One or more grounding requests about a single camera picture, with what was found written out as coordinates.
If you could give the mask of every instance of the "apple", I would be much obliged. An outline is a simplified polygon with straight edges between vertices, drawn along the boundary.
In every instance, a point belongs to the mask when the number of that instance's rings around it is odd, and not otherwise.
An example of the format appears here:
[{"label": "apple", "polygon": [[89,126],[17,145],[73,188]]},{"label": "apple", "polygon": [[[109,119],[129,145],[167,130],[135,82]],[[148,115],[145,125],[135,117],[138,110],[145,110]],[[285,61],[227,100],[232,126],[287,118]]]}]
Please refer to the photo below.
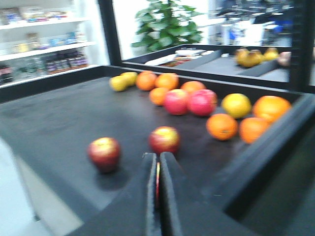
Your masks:
[{"label": "apple", "polygon": [[173,89],[166,93],[164,107],[172,115],[179,116],[188,112],[189,94],[183,89]]},{"label": "apple", "polygon": [[218,98],[210,89],[194,92],[188,100],[188,109],[197,116],[208,116],[217,108]]},{"label": "apple", "polygon": [[120,145],[114,138],[99,138],[91,142],[88,146],[88,155],[101,173],[116,170],[119,164],[120,154]]},{"label": "apple", "polygon": [[288,67],[290,66],[290,60],[291,60],[291,52],[282,52],[279,54],[279,57],[277,58],[277,62],[279,65]]},{"label": "apple", "polygon": [[149,144],[152,150],[160,155],[164,151],[176,153],[180,145],[178,131],[170,126],[160,126],[149,135]]}]

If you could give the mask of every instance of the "shelf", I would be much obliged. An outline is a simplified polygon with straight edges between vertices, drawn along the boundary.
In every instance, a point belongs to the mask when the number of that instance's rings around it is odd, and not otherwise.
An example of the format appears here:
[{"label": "shelf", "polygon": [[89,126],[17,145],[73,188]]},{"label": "shelf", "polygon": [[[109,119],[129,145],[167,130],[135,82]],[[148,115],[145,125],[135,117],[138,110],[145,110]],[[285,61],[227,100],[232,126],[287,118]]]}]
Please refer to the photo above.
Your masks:
[{"label": "shelf", "polygon": [[61,20],[50,20],[50,21],[42,21],[42,22],[33,22],[33,23],[20,23],[20,24],[10,24],[0,26],[0,30],[11,30],[15,28],[22,27],[33,27],[33,26],[47,26],[47,25],[55,25],[55,24],[64,24],[64,23],[75,23],[75,22],[83,22],[88,21],[89,18],[81,17],[81,18],[65,18]]},{"label": "shelf", "polygon": [[83,47],[92,46],[92,45],[95,45],[95,42],[74,43],[74,44],[69,44],[69,45],[51,47],[44,50],[34,50],[34,51],[25,52],[25,53],[8,54],[8,55],[0,56],[0,61],[27,58],[27,57],[32,57],[32,56],[37,56],[37,55],[42,55],[42,54],[47,54],[47,53],[59,52],[59,51],[68,50],[68,49],[83,48]]},{"label": "shelf", "polygon": [[95,68],[95,67],[98,67],[98,66],[99,65],[89,65],[87,67],[83,67],[83,68],[79,68],[79,69],[73,69],[73,70],[68,70],[68,71],[56,73],[56,74],[53,74],[53,75],[44,75],[44,76],[34,77],[34,78],[31,78],[31,79],[17,80],[17,81],[13,81],[13,82],[10,82],[10,83],[6,83],[6,84],[3,84],[3,85],[0,85],[0,89],[4,88],[4,87],[9,87],[9,86],[13,86],[13,85],[19,85],[19,84],[22,84],[22,83],[35,81],[35,80],[46,79],[46,78],[49,78],[49,77],[52,77],[52,76],[64,75],[64,74],[68,74],[68,73],[72,73],[72,72],[76,72],[76,71],[80,71],[80,70],[87,70],[87,69]]}]

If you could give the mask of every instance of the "yellow pear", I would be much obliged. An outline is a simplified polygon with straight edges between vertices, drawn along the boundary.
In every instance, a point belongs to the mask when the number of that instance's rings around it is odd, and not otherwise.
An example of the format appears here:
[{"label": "yellow pear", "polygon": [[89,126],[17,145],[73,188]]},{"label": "yellow pear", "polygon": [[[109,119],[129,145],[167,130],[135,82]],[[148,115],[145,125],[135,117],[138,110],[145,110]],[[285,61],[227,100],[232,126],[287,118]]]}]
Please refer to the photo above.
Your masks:
[{"label": "yellow pear", "polygon": [[125,76],[119,75],[109,79],[109,86],[113,91],[125,91],[128,87],[128,80]]},{"label": "yellow pear", "polygon": [[260,63],[262,63],[262,62],[265,61],[265,56],[261,53],[260,50],[254,49],[254,50],[251,50],[251,52],[254,52],[254,53],[256,53],[257,55],[259,55],[259,57],[260,57]]},{"label": "yellow pear", "polygon": [[137,72],[124,72],[121,74],[122,76],[125,76],[126,79],[128,80],[128,86],[134,86],[136,84],[136,80],[137,80]]},{"label": "yellow pear", "polygon": [[279,52],[276,48],[268,48],[264,53],[265,60],[274,60],[279,56]]},{"label": "yellow pear", "polygon": [[257,50],[251,50],[243,61],[244,67],[250,68],[261,63],[261,56]]},{"label": "yellow pear", "polygon": [[235,51],[235,60],[238,65],[243,65],[243,61],[247,57],[249,51],[246,48],[240,48]]}]

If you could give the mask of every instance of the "yellow lemon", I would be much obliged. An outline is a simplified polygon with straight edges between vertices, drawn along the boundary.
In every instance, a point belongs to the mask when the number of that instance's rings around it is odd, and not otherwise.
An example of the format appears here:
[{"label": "yellow lemon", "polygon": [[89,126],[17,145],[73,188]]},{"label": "yellow lemon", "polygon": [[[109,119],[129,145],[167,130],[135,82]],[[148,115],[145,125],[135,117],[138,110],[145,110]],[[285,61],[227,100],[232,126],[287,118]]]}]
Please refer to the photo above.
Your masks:
[{"label": "yellow lemon", "polygon": [[259,55],[260,56],[260,63],[264,62],[266,60],[265,56],[263,54]]},{"label": "yellow lemon", "polygon": [[129,87],[135,86],[138,76],[137,72],[124,72],[121,75],[126,77]]},{"label": "yellow lemon", "polygon": [[268,48],[264,53],[265,60],[274,60],[279,56],[277,48]]},{"label": "yellow lemon", "polygon": [[252,104],[248,97],[241,93],[231,93],[221,102],[222,108],[233,118],[239,119],[251,112]]},{"label": "yellow lemon", "polygon": [[124,76],[115,76],[109,79],[109,85],[113,91],[121,92],[127,89],[128,81]]}]

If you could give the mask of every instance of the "potted plant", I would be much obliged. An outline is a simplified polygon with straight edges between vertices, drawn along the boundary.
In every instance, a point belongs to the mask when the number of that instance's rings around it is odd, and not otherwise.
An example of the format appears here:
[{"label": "potted plant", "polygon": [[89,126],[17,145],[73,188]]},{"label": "potted plant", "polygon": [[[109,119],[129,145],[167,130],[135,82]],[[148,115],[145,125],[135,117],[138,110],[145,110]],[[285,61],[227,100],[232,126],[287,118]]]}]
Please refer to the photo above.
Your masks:
[{"label": "potted plant", "polygon": [[149,7],[136,13],[139,22],[137,35],[139,42],[132,47],[146,47],[147,52],[181,44],[193,44],[201,41],[201,31],[198,30],[193,17],[201,15],[195,7],[180,5],[180,0],[147,0]]}]

